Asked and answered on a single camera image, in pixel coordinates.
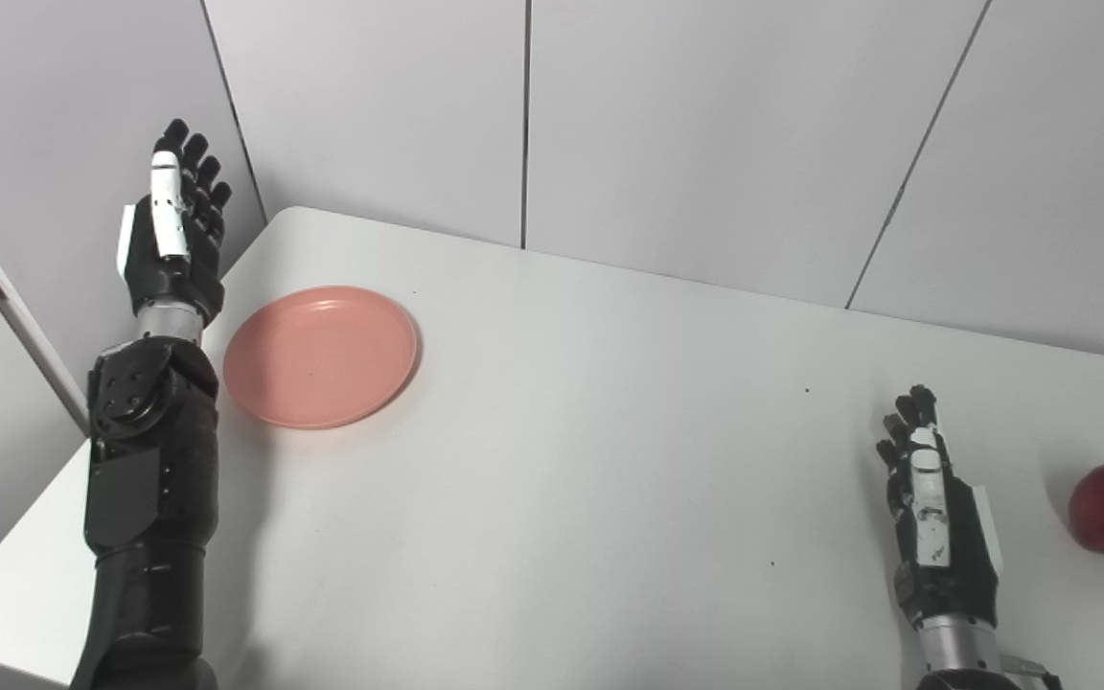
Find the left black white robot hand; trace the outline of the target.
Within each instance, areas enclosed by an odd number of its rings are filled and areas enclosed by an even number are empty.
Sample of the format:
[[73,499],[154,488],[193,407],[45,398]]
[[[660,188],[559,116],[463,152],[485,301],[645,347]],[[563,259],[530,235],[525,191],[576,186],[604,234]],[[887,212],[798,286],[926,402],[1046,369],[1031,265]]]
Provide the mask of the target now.
[[134,314],[184,302],[205,326],[219,317],[224,208],[233,194],[219,174],[206,137],[183,119],[170,121],[150,155],[149,191],[124,209],[120,224],[117,267]]

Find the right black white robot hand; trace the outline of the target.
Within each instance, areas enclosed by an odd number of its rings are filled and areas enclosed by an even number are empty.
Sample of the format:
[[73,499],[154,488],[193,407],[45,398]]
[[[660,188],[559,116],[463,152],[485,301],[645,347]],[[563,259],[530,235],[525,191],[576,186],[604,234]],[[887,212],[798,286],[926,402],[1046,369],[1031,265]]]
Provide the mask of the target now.
[[894,406],[875,450],[899,554],[898,607],[912,625],[955,614],[997,626],[1002,555],[986,493],[956,475],[931,388],[910,388]]

